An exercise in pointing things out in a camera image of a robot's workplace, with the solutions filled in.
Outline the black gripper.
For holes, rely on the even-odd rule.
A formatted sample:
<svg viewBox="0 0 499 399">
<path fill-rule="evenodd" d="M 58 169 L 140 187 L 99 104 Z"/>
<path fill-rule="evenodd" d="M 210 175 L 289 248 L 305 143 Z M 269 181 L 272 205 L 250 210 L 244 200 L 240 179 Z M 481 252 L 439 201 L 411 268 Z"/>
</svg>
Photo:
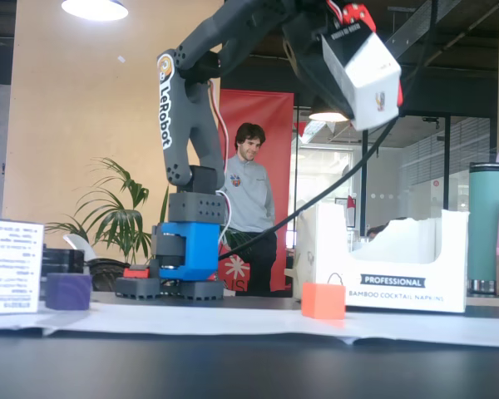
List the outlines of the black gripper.
<svg viewBox="0 0 499 399">
<path fill-rule="evenodd" d="M 288 1 L 281 23 L 284 50 L 294 74 L 321 101 L 349 119 L 353 111 L 324 61 L 321 34 L 342 26 L 341 65 L 345 90 L 358 105 L 400 107 L 401 67 L 377 34 L 367 7 L 349 1 Z"/>
</svg>

